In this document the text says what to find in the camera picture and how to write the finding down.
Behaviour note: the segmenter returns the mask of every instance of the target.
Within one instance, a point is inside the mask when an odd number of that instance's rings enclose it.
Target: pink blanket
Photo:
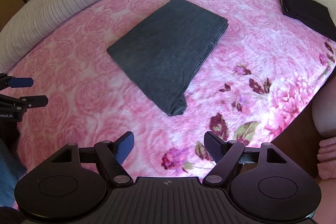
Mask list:
[[[168,117],[112,61],[106,48],[169,0],[101,0],[39,43],[11,71],[46,95],[18,124],[18,154],[31,170],[68,142],[80,147],[126,131],[135,147],[124,163],[137,176],[204,177],[214,162],[208,130],[258,147],[304,109],[334,68],[334,44],[283,16],[279,0],[188,0],[229,27],[185,92],[188,107]]]

